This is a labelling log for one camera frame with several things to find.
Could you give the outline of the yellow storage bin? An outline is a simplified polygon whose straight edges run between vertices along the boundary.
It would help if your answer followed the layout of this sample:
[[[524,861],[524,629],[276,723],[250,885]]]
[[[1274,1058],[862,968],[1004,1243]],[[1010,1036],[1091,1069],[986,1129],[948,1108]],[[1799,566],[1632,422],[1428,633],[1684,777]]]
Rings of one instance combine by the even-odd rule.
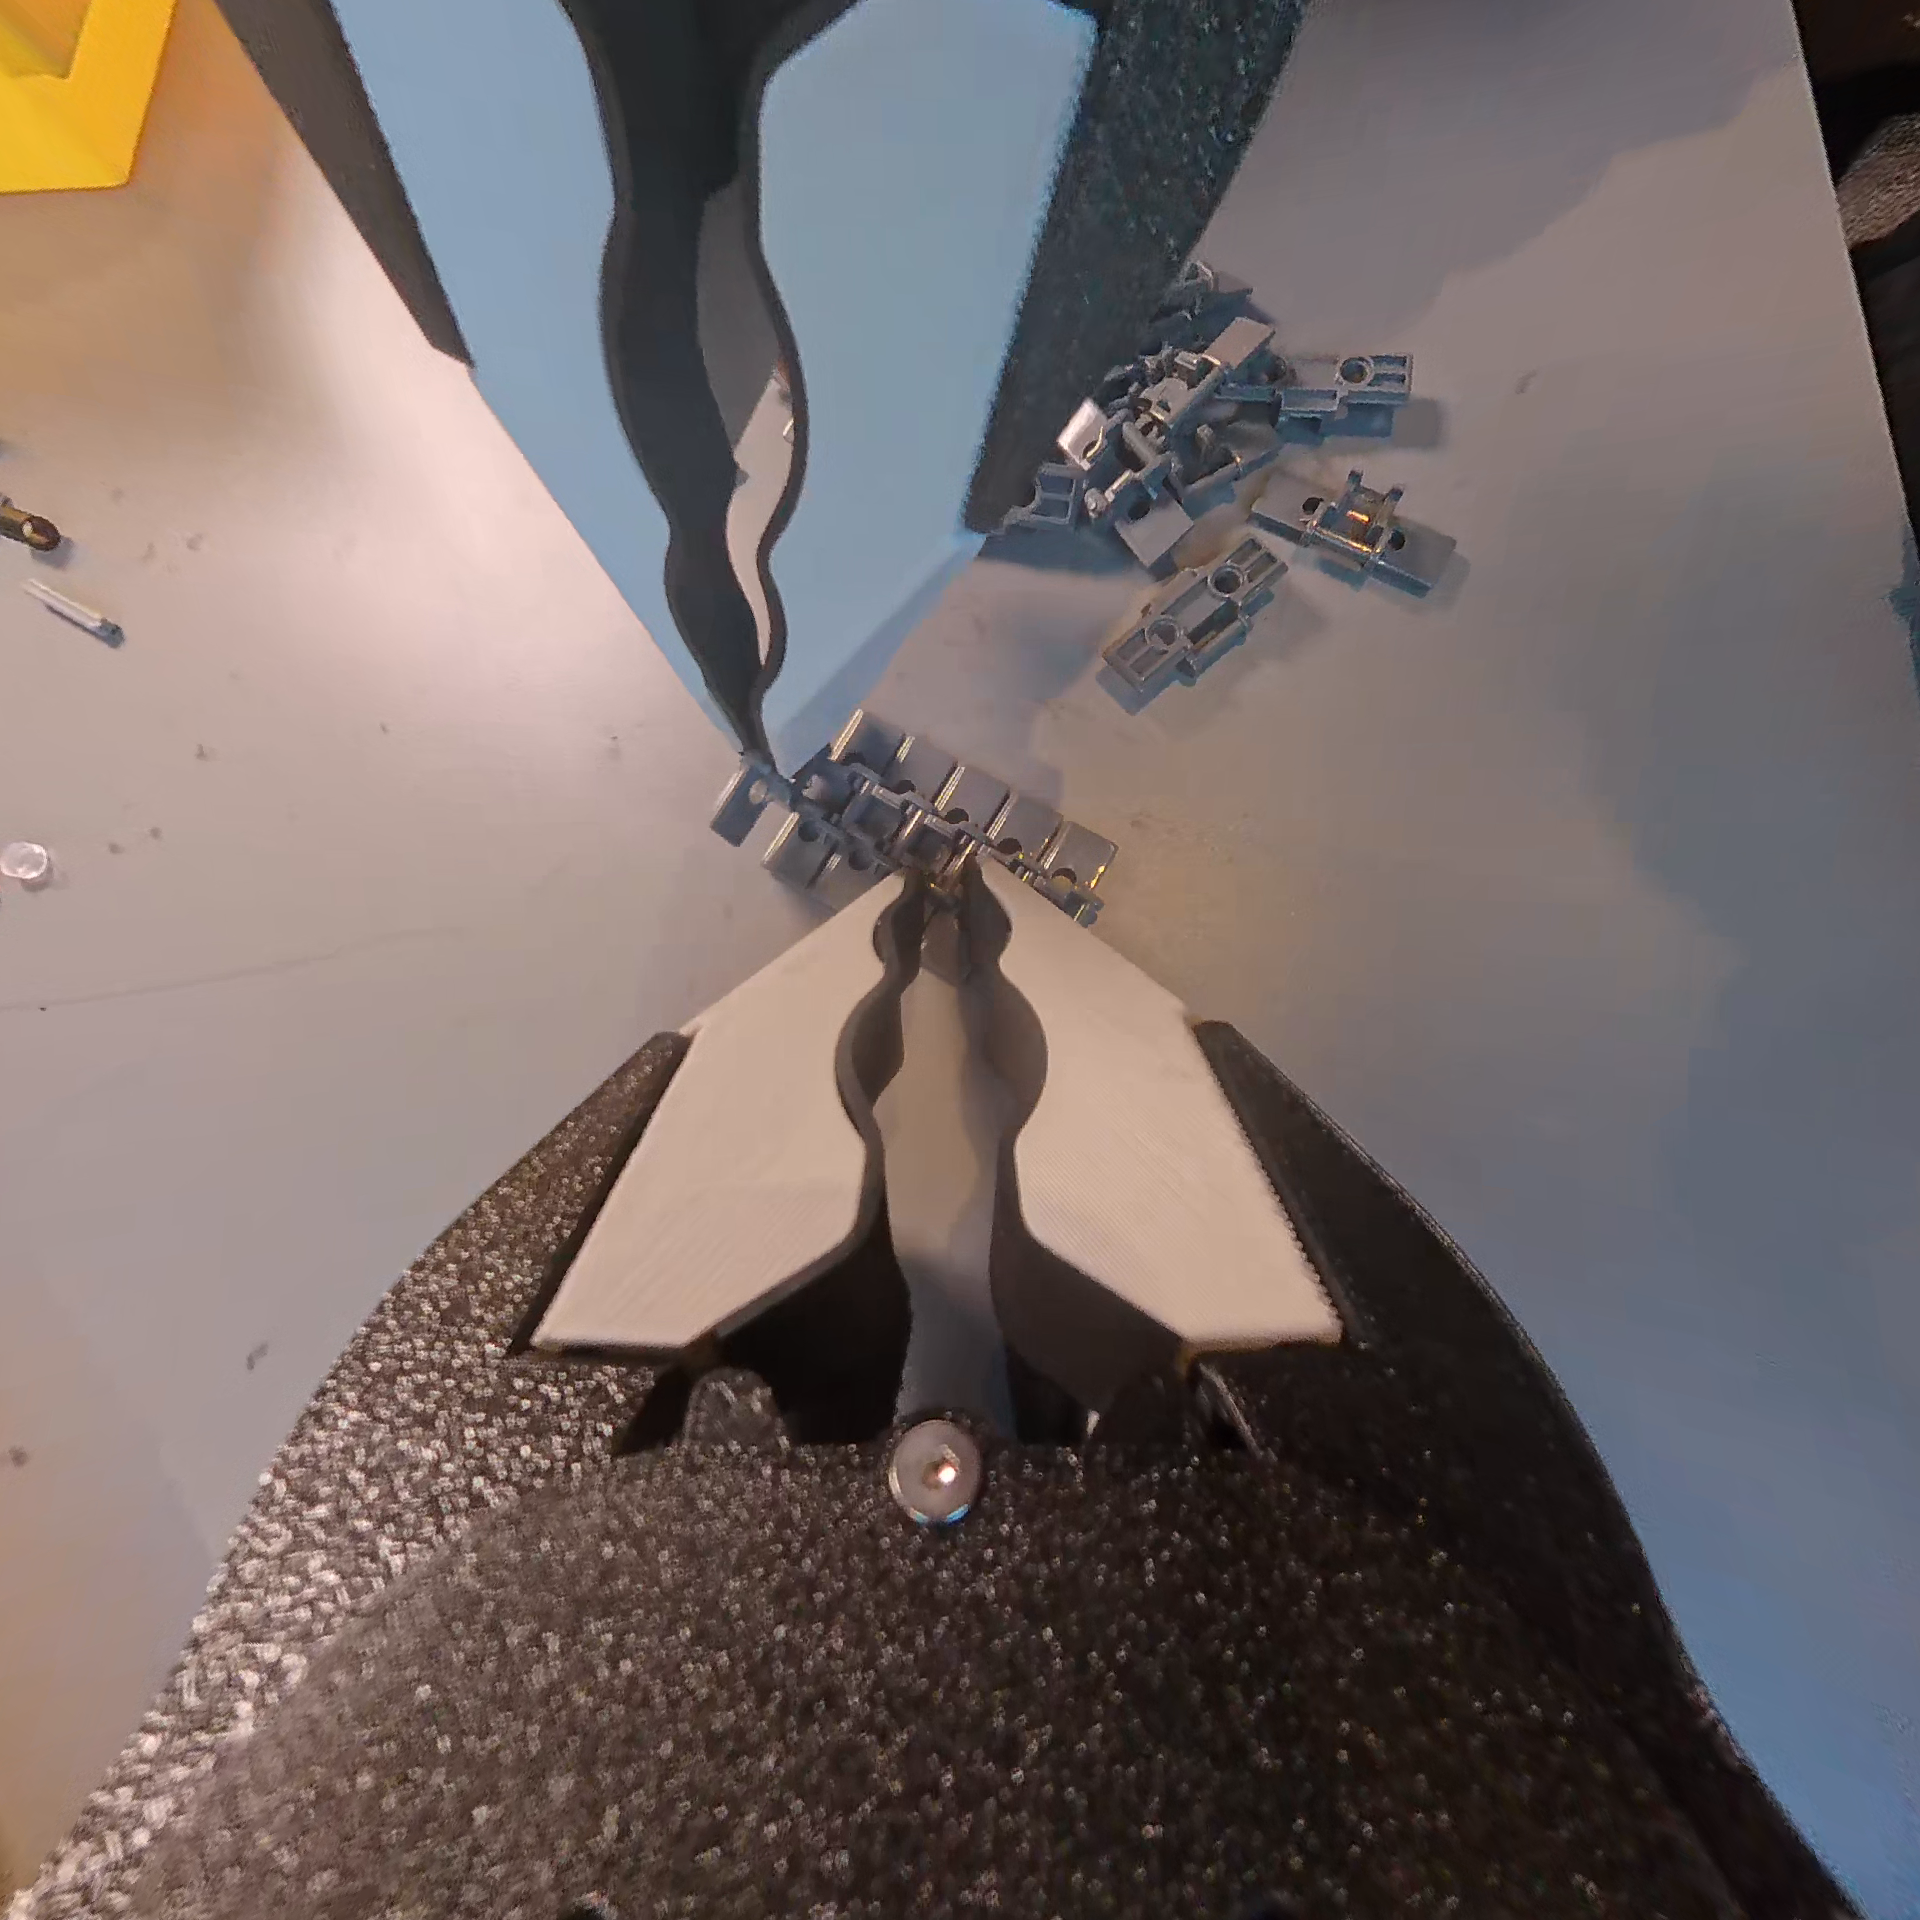
[[[3,192],[126,185],[175,2],[3,5]]]

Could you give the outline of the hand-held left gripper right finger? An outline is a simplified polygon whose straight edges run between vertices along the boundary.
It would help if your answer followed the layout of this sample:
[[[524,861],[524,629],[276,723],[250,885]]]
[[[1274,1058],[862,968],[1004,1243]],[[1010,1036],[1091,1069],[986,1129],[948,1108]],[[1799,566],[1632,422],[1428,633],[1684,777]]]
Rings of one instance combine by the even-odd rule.
[[[1014,1100],[991,1288],[1019,1421],[1095,1433],[1201,1360],[1339,1345],[1184,1001],[1009,872],[970,878],[968,940]]]

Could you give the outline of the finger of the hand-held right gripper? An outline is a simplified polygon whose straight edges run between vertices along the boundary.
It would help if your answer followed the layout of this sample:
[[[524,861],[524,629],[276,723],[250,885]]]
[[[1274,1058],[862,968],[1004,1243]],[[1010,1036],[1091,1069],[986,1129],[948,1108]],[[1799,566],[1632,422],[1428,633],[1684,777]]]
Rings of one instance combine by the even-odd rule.
[[[1067,5],[865,2],[762,97],[807,444],[771,737],[834,734],[984,545],[964,507],[1095,36]]]
[[[496,418],[738,742],[768,753],[700,329],[736,165],[730,5],[339,5]]]

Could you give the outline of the grey desk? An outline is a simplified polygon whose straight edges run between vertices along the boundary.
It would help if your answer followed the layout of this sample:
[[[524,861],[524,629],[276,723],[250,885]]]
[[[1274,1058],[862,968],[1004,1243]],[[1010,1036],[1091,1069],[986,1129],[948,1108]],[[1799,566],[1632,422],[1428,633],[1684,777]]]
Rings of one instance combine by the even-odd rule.
[[[1326,5],[1208,252],[1415,354],[1426,600],[1204,685],[988,550],[875,704],[1120,849],[1102,932],[1514,1306],[1752,1758],[1915,1915],[1906,517],[1785,5]],[[212,5],[131,185],[6,198],[6,1884],[396,1275],[803,930],[730,771]]]

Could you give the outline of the scatter of black red pins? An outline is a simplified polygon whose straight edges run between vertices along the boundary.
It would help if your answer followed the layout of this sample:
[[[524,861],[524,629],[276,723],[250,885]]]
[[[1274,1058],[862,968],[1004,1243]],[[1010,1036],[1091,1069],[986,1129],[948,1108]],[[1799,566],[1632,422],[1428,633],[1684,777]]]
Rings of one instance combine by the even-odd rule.
[[[118,651],[126,646],[128,633],[119,619],[59,585],[59,574],[72,560],[72,542],[52,515],[40,513],[6,491],[3,539],[32,555],[32,569],[24,584],[24,593],[40,609],[107,650]],[[8,838],[3,845],[3,878],[6,886],[22,893],[44,892],[57,878],[56,853],[32,838]]]

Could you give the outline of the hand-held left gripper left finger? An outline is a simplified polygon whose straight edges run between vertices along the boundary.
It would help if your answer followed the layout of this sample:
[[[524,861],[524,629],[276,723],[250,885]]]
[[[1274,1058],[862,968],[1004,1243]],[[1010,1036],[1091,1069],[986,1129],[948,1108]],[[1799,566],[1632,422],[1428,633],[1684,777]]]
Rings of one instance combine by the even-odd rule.
[[[875,882],[688,1022],[563,1243],[538,1350],[662,1362],[684,1397],[743,1369],[803,1444],[895,1420],[913,1307],[875,1106],[922,937],[924,885]]]

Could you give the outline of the small grey track link cluster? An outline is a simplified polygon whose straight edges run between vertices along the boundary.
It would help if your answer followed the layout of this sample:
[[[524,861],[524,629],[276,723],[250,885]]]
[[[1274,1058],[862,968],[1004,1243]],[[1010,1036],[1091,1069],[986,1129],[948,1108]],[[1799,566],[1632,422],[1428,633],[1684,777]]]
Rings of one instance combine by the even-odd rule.
[[[1455,542],[1409,520],[1402,488],[1339,488],[1289,456],[1392,441],[1417,400],[1409,353],[1292,353],[1249,281],[1195,257],[1132,360],[1076,405],[1006,530],[1113,539],[1153,590],[1105,646],[1134,702],[1199,683],[1271,606],[1288,553],[1354,581],[1428,593]]]

